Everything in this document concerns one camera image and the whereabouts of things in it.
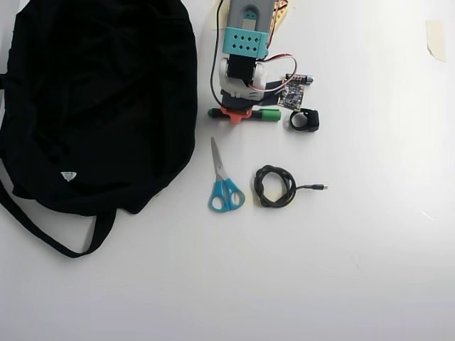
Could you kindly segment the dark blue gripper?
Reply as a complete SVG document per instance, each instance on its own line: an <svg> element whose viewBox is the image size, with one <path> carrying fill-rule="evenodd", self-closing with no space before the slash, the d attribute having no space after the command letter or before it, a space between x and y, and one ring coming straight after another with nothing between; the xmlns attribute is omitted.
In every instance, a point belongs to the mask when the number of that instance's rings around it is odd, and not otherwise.
<svg viewBox="0 0 455 341"><path fill-rule="evenodd" d="M224 107L221 107L221 112L230 118L232 124L239 124L243 119L249 119L252 116L252 109L250 108L253 105L258 105L260 107L267 107L276 105L279 101L278 92L266 92L261 102L258 100L252 99L243 99L231 97L225 90L221 91L222 103ZM246 110L234 110L227 109L229 108L241 108L247 107Z"/></svg>

